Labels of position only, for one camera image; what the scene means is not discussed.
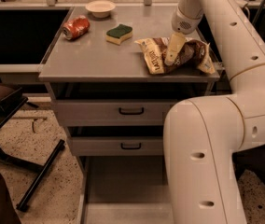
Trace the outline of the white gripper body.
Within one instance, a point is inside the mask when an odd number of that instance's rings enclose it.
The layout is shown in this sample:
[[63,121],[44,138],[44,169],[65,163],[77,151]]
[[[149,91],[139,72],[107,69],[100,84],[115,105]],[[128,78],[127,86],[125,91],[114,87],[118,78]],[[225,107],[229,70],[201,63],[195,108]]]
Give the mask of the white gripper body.
[[175,32],[189,35],[196,30],[201,20],[202,15],[195,19],[189,18],[188,16],[184,15],[178,7],[176,7],[171,20],[172,29]]

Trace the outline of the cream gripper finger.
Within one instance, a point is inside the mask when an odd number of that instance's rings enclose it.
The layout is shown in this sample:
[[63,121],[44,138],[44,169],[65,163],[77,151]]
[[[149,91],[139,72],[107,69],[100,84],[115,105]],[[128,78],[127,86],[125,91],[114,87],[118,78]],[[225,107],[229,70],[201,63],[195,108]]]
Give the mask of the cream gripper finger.
[[174,32],[172,33],[168,47],[166,50],[166,56],[164,63],[168,66],[171,66],[174,64],[175,59],[177,58],[180,50],[183,48],[183,46],[186,43],[186,38],[182,33]]

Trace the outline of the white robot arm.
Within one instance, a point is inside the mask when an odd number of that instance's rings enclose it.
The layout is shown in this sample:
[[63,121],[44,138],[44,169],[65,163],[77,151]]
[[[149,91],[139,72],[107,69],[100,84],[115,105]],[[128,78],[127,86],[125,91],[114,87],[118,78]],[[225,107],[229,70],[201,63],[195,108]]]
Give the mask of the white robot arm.
[[265,145],[265,43],[234,0],[181,0],[177,12],[205,16],[231,92],[184,100],[166,116],[174,224],[246,224],[232,154]]

